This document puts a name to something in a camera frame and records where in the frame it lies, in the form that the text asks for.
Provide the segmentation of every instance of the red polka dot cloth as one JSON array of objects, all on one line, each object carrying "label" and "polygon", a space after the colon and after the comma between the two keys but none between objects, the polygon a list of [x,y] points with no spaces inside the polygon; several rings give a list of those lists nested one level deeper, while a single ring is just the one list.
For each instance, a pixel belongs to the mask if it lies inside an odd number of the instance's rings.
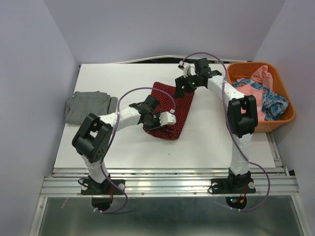
[{"label": "red polka dot cloth", "polygon": [[[170,86],[170,85],[165,85],[160,82],[155,82],[153,84],[154,88],[163,90],[170,94],[174,98],[174,93],[176,87]],[[173,108],[173,102],[171,99],[164,93],[161,93],[156,90],[152,90],[151,95],[155,98],[157,98],[160,101],[160,105],[156,108],[157,112],[168,112]],[[166,139],[166,140],[176,140],[179,138],[191,103],[193,99],[194,93],[186,93],[185,92],[185,97],[182,98],[174,98],[175,104],[176,104],[176,109],[175,109],[175,117],[176,117],[176,124],[175,125],[165,125],[160,129],[155,129],[152,131],[147,131],[144,127],[144,131],[146,131],[148,134],[160,138],[160,139]]]}]

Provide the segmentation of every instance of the gray fabric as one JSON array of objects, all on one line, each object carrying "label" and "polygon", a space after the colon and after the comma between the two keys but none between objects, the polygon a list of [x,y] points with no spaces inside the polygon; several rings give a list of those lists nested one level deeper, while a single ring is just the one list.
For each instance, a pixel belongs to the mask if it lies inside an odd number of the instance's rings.
[{"label": "gray fabric", "polygon": [[85,117],[93,113],[96,116],[116,111],[118,99],[105,92],[75,92],[65,105],[65,122],[81,125]]}]

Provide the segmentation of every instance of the gray wall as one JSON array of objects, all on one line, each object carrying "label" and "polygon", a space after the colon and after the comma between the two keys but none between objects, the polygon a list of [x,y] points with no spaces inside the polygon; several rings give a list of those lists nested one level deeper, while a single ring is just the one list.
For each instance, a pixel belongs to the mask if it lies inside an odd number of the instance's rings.
[{"label": "gray wall", "polygon": [[0,234],[28,235],[78,67],[42,0],[0,3]]},{"label": "gray wall", "polygon": [[80,63],[208,51],[252,60],[284,0],[44,0]]},{"label": "gray wall", "polygon": [[315,234],[314,9],[313,0],[287,0],[255,60],[276,66],[295,106],[295,121],[275,135],[284,163],[295,170]]}]

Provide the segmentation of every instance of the reflective floor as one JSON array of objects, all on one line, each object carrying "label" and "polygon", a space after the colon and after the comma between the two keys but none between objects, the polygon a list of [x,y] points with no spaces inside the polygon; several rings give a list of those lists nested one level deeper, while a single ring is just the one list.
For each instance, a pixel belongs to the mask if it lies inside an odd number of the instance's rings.
[{"label": "reflective floor", "polygon": [[[122,213],[93,212],[88,198],[48,199],[40,236],[300,236],[290,196],[269,197],[250,212],[219,204],[225,198],[130,199]],[[262,197],[249,197],[254,206]],[[112,207],[124,202],[116,200]]]}]

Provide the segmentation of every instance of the laundry basket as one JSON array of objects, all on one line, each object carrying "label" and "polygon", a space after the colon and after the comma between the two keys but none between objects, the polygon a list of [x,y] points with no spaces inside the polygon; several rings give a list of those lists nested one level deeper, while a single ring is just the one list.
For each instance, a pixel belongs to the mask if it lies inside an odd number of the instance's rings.
[{"label": "laundry basket", "polygon": [[273,91],[282,97],[285,97],[289,101],[289,105],[286,111],[280,115],[280,120],[259,121],[258,126],[255,128],[256,133],[271,132],[277,129],[279,126],[289,123],[295,117],[295,110],[292,105],[292,101],[284,87],[278,71],[271,64],[265,62],[233,63],[227,68],[227,81],[232,84],[237,79],[250,78],[252,74],[262,65],[268,66],[268,72],[270,72],[273,77]]}]

